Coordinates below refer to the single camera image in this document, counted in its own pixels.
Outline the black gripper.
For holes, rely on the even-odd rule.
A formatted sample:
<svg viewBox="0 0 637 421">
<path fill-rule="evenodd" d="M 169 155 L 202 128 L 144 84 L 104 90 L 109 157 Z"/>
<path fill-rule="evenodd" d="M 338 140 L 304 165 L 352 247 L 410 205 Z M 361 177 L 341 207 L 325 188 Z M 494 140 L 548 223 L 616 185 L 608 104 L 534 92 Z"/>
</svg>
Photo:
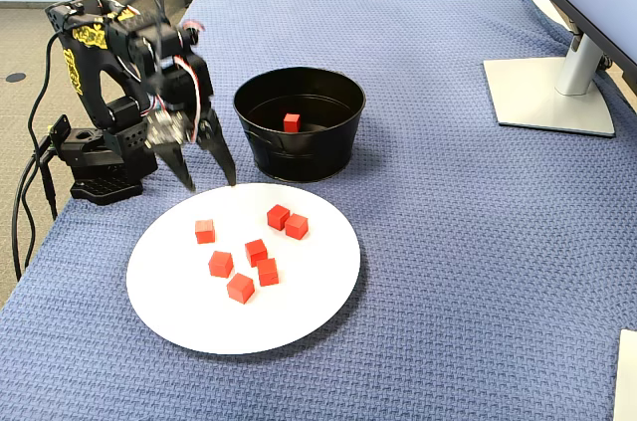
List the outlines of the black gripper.
<svg viewBox="0 0 637 421">
<path fill-rule="evenodd" d="M 197 144 L 214 157 L 228 184 L 235 186 L 235 161 L 223 136 L 217 113 L 210 108 L 213 87 L 206 62 L 202 58 L 174 58 L 172 65 L 159 70 L 156 63 L 150 61 L 147 64 L 147 92 L 150 94 L 148 111 L 156 108 L 170 112 L 183 111 L 190 121 L 200 119 Z M 188 191 L 196 191 L 178 143 L 161 143 L 155 145 L 153 151 Z"/>
</svg>

